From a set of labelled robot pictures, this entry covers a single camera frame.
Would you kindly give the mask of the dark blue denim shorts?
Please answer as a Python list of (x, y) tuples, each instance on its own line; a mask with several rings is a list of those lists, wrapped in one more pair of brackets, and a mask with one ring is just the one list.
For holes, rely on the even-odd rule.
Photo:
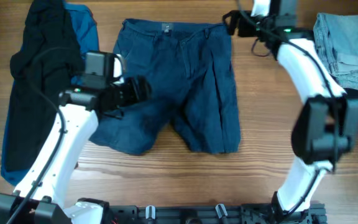
[(145, 77), (151, 97), (103, 116), (92, 143), (143, 154), (171, 123), (194, 152), (237, 152), (241, 129), (224, 24), (126, 19), (113, 51), (125, 58), (126, 77)]

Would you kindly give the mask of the teal blue garment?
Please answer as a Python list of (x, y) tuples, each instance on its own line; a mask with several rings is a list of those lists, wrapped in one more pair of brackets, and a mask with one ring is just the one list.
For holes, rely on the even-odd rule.
[[(79, 43), (82, 56), (84, 57), (85, 53), (87, 53), (89, 50), (99, 50), (97, 25), (96, 21), (93, 19), (93, 14), (90, 9), (84, 4), (71, 4), (65, 1), (63, 1), (63, 5), (71, 17), (71, 24), (76, 34), (76, 39)], [(16, 186), (24, 178), (29, 170), (9, 170), (7, 165), (5, 165), (5, 162), (8, 159), (8, 134), (10, 130), (9, 120), (12, 117), (11, 111), (14, 107), (12, 100), (15, 85), (15, 81), (13, 81), (1, 153), (1, 176), (13, 186)]]

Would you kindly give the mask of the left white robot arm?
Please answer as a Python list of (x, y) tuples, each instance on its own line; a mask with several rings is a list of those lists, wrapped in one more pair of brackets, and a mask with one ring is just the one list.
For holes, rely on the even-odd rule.
[(64, 206), (67, 186), (85, 143), (96, 131), (98, 112), (119, 110), (148, 100), (152, 88), (142, 77), (117, 85), (98, 77), (93, 85), (74, 85), (60, 93), (53, 127), (35, 162), (13, 193), (0, 193), (0, 223), (111, 223), (103, 200), (81, 198)]

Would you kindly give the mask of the black garment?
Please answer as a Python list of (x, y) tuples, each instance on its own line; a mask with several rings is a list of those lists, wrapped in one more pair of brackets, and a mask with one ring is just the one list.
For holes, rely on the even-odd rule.
[(11, 57), (15, 81), (9, 123), (9, 170), (29, 169), (56, 117), (58, 95), (84, 67), (71, 17), (61, 0), (32, 2), (22, 48)]

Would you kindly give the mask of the light blue folded jeans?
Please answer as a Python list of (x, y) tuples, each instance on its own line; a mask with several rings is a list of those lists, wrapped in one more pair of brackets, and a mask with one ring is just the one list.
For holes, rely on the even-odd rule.
[(358, 90), (358, 15), (319, 13), (313, 27), (316, 51), (343, 88)]

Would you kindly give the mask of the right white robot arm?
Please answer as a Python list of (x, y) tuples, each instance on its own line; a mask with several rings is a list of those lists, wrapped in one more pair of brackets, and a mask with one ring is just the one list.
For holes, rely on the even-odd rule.
[(312, 30), (295, 27), (294, 16), (252, 16), (233, 10), (222, 21), (229, 35), (256, 37), (290, 75), (303, 103), (291, 133), (293, 164), (274, 193), (268, 223), (301, 223), (311, 214), (311, 198), (323, 177), (352, 151), (358, 133), (358, 99), (328, 74), (319, 60)]

